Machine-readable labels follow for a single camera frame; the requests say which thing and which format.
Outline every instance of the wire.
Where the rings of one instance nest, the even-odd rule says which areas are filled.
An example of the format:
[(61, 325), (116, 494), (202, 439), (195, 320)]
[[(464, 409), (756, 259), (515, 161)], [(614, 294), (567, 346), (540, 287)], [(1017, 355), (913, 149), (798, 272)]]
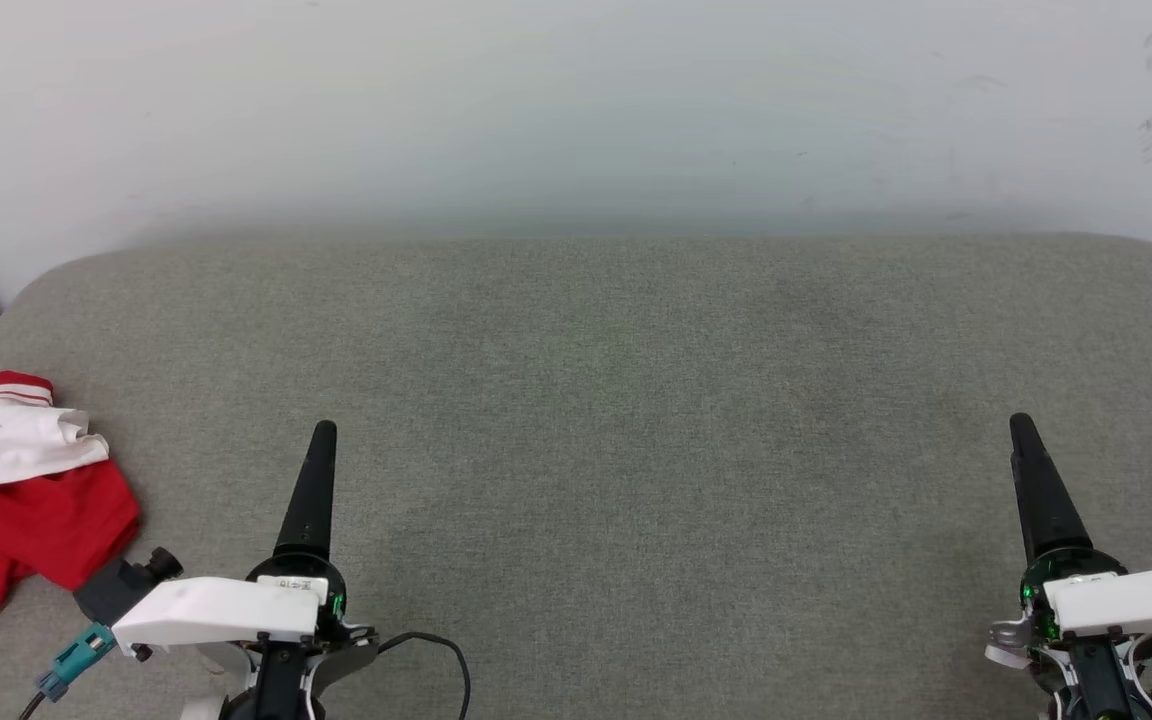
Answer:
[(29, 717), (33, 714), (33, 711), (38, 710), (38, 703), (41, 703), (41, 698), (45, 698), (45, 694), (35, 694), (33, 699), (29, 702), (29, 705), (24, 706), (24, 710), (20, 711), (20, 717), (17, 720), (29, 720)]
[(465, 713), (470, 711), (470, 665), (465, 661), (465, 653), (461, 652), (461, 647), (457, 647), (456, 643), (453, 643), (447, 638), (440, 638), (438, 635), (430, 632), (403, 632), (401, 635), (396, 635), (396, 637), (388, 638), (385, 643), (381, 643), (380, 650), (376, 651), (376, 654), (380, 655), (385, 651), (401, 646), (401, 644), (410, 639), (440, 644), (440, 646), (449, 647), (452, 649), (452, 652), (456, 653), (456, 661), (461, 664), (461, 676), (462, 679), (465, 679), (465, 699), (461, 702), (460, 720), (465, 720)]

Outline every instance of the white fabric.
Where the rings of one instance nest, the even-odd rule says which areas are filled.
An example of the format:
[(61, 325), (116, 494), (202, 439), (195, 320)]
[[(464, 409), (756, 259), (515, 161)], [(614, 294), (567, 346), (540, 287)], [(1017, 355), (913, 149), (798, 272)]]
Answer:
[(0, 484), (63, 473), (109, 458), (105, 438), (88, 434), (88, 415), (51, 406), (51, 392), (0, 386)]

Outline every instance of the teal connector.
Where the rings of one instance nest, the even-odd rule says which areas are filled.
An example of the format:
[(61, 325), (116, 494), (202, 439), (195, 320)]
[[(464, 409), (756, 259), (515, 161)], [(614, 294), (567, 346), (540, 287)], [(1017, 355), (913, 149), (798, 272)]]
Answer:
[(59, 702), (69, 691), (69, 684), (78, 679), (88, 667), (96, 665), (106, 653), (114, 650), (118, 641), (109, 628), (92, 623), (82, 635), (69, 643), (60, 655), (51, 660), (51, 672), (41, 674), (35, 681), (38, 692), (47, 700)]

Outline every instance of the red and white garment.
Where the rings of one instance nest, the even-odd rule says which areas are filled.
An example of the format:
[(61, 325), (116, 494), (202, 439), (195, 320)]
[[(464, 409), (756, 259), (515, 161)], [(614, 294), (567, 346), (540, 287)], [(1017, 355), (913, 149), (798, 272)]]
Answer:
[(0, 373), (0, 606), (32, 574), (73, 591), (123, 550), (141, 507), (88, 416), (51, 382)]

